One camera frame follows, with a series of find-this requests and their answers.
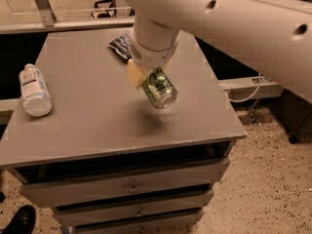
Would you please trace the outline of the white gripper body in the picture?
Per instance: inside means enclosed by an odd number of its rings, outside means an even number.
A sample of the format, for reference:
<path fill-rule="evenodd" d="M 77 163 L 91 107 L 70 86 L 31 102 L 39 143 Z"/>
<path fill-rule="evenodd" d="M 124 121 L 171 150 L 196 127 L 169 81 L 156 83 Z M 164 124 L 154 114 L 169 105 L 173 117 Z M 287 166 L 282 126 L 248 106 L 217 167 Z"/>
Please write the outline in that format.
<path fill-rule="evenodd" d="M 178 34 L 170 40 L 169 44 L 161 50 L 157 50 L 155 44 L 158 43 L 156 38 L 150 40 L 152 47 L 144 47 L 135 37 L 135 32 L 130 31 L 129 51 L 134 62 L 146 69 L 159 67 L 168 62 L 176 51 L 178 45 Z"/>

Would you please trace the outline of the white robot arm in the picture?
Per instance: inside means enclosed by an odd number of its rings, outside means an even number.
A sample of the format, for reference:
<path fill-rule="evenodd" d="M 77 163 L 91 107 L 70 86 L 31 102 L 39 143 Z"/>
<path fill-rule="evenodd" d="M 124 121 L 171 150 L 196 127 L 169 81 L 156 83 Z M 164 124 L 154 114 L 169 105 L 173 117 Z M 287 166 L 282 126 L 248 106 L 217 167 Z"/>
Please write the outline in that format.
<path fill-rule="evenodd" d="M 183 30 L 312 101 L 312 4 L 301 0 L 126 0 L 132 55 L 164 64 Z"/>

